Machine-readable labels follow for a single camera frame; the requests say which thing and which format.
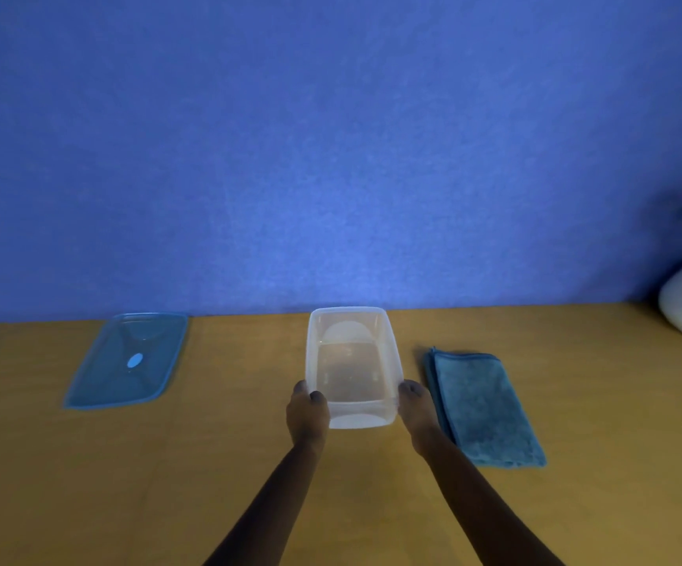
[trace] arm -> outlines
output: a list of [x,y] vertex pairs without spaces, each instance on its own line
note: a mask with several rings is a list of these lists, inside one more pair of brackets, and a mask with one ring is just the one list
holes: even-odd
[[205,566],[273,566],[280,562],[325,446],[329,421],[323,394],[308,394],[306,382],[298,382],[286,407],[293,449]]
[[400,385],[399,414],[485,566],[563,566],[441,431],[430,392],[420,383]]

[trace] forearm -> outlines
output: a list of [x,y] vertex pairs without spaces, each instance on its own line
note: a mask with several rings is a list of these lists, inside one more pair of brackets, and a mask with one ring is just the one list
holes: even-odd
[[205,565],[278,564],[322,448],[309,441],[297,443]]
[[422,456],[485,566],[562,564],[440,429],[428,433]]

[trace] person's right hand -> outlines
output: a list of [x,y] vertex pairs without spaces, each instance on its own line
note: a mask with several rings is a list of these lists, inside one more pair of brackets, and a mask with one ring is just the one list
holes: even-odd
[[398,387],[398,414],[412,436],[414,450],[423,455],[428,442],[442,433],[430,391],[417,381],[402,381]]

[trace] hand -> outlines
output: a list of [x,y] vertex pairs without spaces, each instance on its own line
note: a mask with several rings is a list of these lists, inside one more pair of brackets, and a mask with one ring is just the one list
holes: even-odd
[[424,455],[433,437],[443,434],[430,391],[420,383],[404,380],[398,387],[398,414],[412,436],[414,450]]
[[330,412],[325,396],[319,391],[307,392],[307,381],[295,386],[291,401],[286,406],[286,424],[295,445],[307,441],[315,449],[322,450],[330,425]]

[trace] person's left hand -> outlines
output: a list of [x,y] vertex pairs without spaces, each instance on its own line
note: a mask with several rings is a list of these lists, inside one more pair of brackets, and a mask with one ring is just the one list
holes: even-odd
[[286,406],[286,424],[295,445],[308,441],[314,447],[325,446],[325,436],[330,424],[330,412],[325,396],[319,391],[307,392],[307,381],[294,386],[291,401]]

